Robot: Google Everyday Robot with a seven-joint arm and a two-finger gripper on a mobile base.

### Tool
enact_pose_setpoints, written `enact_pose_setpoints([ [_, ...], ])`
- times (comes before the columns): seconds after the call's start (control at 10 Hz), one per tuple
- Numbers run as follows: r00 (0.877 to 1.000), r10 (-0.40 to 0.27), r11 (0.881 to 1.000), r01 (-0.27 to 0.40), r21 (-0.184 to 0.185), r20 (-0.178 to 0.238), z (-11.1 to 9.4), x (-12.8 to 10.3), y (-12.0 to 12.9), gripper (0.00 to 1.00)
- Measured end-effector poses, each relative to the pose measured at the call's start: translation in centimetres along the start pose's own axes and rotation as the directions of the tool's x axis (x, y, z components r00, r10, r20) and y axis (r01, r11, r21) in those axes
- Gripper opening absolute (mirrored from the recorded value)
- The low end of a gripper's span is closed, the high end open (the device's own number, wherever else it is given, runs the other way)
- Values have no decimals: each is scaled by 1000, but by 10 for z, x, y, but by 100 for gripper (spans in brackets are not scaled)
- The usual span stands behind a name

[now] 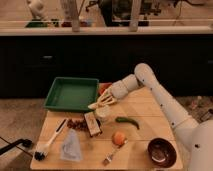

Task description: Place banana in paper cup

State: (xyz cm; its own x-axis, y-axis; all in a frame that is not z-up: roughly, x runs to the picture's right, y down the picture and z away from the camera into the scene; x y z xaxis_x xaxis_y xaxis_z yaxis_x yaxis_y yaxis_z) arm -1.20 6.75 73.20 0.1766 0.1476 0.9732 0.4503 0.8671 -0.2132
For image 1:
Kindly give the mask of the white skeletal gripper palm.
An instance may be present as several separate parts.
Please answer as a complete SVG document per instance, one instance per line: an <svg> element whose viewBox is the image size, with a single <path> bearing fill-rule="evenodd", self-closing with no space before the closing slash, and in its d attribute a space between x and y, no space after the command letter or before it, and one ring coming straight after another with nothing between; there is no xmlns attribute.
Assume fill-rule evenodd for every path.
<svg viewBox="0 0 213 171"><path fill-rule="evenodd" d="M98 107L104 107L117 102L117 99L113 97L109 89L106 89L103 94L97 99Z"/></svg>

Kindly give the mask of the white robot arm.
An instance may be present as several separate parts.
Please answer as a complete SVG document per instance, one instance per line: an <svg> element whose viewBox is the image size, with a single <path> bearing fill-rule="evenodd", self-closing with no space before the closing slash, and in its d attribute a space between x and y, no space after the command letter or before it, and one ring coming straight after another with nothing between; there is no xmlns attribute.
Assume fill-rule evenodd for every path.
<svg viewBox="0 0 213 171"><path fill-rule="evenodd" d="M198 123L158 82L148 64L137 64L133 74L114 82L98 98L98 105L117 102L141 85L151 91L176 136L189 150L188 171L213 171L213 120Z"/></svg>

